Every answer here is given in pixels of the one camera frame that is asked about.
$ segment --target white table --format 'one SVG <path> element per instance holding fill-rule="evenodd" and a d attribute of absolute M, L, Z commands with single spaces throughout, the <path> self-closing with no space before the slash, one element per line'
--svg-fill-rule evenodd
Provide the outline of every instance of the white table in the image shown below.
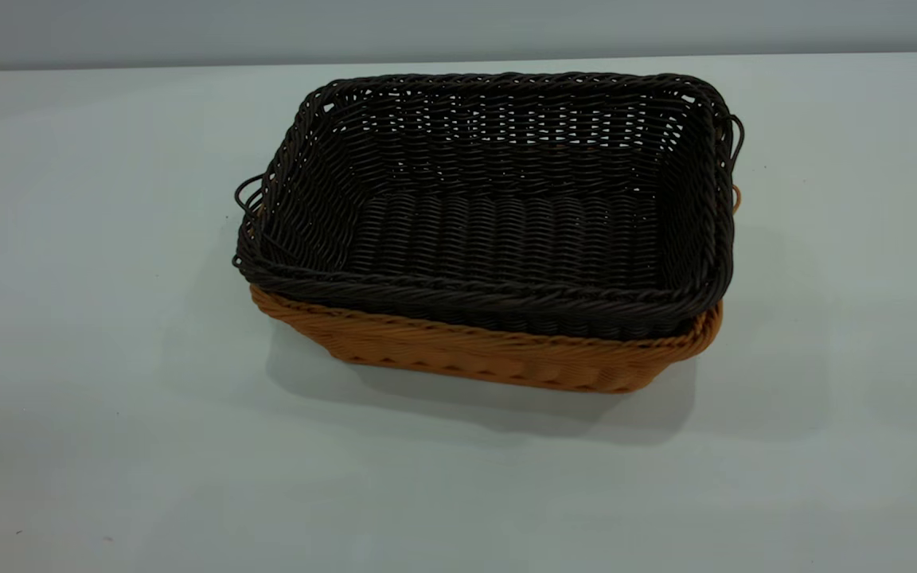
<path fill-rule="evenodd" d="M 724 328 L 632 396 L 334 361 L 236 184 L 390 72 L 683 72 L 745 120 Z M 0 72 L 0 572 L 917 571 L 917 54 Z"/>

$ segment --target gray wall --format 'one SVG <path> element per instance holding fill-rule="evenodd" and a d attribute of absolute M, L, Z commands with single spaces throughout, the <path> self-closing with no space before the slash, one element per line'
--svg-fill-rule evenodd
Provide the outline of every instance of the gray wall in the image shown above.
<path fill-rule="evenodd" d="M 917 0 L 0 0 L 0 68 L 917 50 Z"/>

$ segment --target woven rattan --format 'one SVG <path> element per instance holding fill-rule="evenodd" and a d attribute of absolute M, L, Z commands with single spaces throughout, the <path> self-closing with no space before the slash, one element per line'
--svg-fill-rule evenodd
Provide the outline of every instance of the woven rattan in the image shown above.
<path fill-rule="evenodd" d="M 334 81 L 237 192 L 234 263 L 330 307 L 612 341 L 684 333 L 731 280 L 732 121 L 688 76 Z"/>

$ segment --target basket rim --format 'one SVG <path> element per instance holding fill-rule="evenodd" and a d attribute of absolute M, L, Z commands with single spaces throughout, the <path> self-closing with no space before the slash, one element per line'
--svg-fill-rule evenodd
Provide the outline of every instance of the basket rim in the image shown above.
<path fill-rule="evenodd" d="M 421 318 L 408 318 L 390 314 L 375 314 L 360 310 L 326 307 L 302 303 L 285 298 L 281 294 L 269 293 L 261 287 L 251 284 L 250 293 L 252 301 L 272 318 L 283 322 L 294 323 L 306 320 L 302 316 L 310 315 L 314 320 L 322 320 L 321 324 L 327 329 L 327 318 L 341 319 L 342 329 L 347 329 L 349 323 L 365 323 L 371 327 L 367 334 L 373 337 L 395 337 L 405 333 L 412 341 L 419 344 L 433 345 L 435 337 L 447 337 L 449 344 L 459 345 L 463 349 L 477 349 L 483 351 L 484 344 L 495 345 L 492 349 L 498 352 L 527 353 L 539 352 L 546 349 L 547 353 L 558 354 L 554 357 L 567 356 L 564 353 L 582 356 L 583 353 L 600 353 L 599 355 L 611 359 L 630 359 L 649 356 L 654 352 L 667 356 L 677 353 L 698 354 L 705 349 L 717 331 L 720 330 L 721 320 L 724 318 L 724 301 L 717 301 L 713 307 L 693 318 L 687 333 L 676 337 L 644 338 L 636 341 L 611 341 L 596 337 L 568 337 L 568 335 L 547 335 L 530 333 L 512 333 L 506 330 L 482 329 L 479 326 L 462 324 L 448 324 L 434 322 Z"/>

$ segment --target woven texture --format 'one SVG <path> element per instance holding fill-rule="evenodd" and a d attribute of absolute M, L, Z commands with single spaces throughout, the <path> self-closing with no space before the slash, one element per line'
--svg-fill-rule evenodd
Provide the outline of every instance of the woven texture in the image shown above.
<path fill-rule="evenodd" d="M 650 384 L 673 362 L 706 349 L 721 304 L 680 337 L 648 341 L 542 337 L 298 303 L 251 286 L 257 306 L 291 324 L 335 358 L 573 392 L 622 394 Z"/>
<path fill-rule="evenodd" d="M 688 76 L 334 81 L 237 192 L 234 263 L 331 307 L 615 341 L 684 333 L 731 280 L 732 120 Z"/>

